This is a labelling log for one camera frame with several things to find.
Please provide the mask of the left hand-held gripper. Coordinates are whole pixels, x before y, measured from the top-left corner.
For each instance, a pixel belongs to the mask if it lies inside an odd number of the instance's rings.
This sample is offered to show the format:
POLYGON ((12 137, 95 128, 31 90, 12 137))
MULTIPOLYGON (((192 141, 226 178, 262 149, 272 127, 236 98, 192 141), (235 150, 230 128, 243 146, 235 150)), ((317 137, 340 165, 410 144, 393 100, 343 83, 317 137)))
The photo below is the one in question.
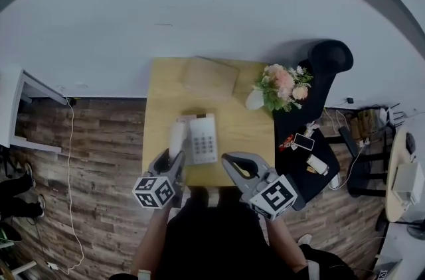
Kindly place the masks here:
POLYGON ((162 209, 172 203, 174 208, 181 208, 184 165, 184 151, 179 151, 175 157, 170 159, 170 162, 168 149, 158 154, 149 164, 148 172, 144 172, 142 177, 136 180, 132 189, 132 194, 140 206, 142 208, 162 209), (168 171, 170 177, 161 175, 168 171))

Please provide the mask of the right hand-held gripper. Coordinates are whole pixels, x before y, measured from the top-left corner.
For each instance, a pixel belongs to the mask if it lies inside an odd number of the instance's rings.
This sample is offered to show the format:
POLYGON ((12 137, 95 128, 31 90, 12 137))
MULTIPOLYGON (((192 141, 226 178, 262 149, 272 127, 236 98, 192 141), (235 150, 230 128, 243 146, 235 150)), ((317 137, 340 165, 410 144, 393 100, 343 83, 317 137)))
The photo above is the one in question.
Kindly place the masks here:
POLYGON ((222 154, 221 162, 241 191, 242 201, 268 220, 275 220, 298 199, 289 180, 279 176, 260 155, 231 152, 222 154))

